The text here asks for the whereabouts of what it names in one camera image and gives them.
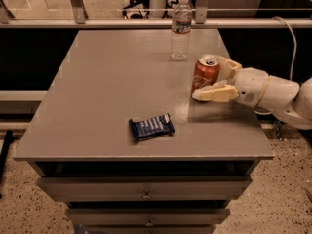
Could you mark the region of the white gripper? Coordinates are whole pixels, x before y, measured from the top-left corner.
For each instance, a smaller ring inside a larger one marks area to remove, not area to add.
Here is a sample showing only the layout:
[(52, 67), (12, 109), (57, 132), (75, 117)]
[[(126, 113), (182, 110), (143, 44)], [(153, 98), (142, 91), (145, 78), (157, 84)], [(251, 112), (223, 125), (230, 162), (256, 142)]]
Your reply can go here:
[(256, 107), (269, 81), (269, 75), (255, 68), (242, 69), (241, 63), (230, 58), (220, 55), (216, 58), (219, 64), (216, 83), (196, 89), (192, 97), (197, 101), (214, 102), (229, 102), (236, 99), (240, 104)]

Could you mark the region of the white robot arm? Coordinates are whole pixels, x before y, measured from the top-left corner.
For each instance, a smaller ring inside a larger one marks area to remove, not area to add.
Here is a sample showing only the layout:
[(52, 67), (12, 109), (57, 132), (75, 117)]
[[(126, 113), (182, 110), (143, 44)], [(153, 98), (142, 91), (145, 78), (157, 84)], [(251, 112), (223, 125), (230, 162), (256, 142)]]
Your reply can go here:
[(265, 109), (295, 128), (312, 128), (310, 79), (299, 85), (260, 69), (243, 68), (219, 55), (204, 54), (195, 62), (191, 95), (198, 101), (235, 100)]

